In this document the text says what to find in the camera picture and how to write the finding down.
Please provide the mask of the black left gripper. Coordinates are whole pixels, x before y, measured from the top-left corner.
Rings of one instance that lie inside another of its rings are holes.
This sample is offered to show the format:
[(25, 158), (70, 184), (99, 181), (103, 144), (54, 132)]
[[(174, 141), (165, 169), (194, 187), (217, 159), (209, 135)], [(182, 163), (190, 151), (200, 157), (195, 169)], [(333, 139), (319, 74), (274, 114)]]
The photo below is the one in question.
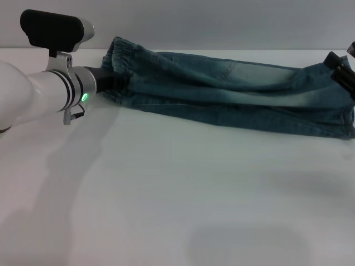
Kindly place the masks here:
[(126, 74), (119, 74), (103, 68), (87, 67), (87, 69), (96, 81), (97, 92), (122, 91), (129, 84), (130, 76)]

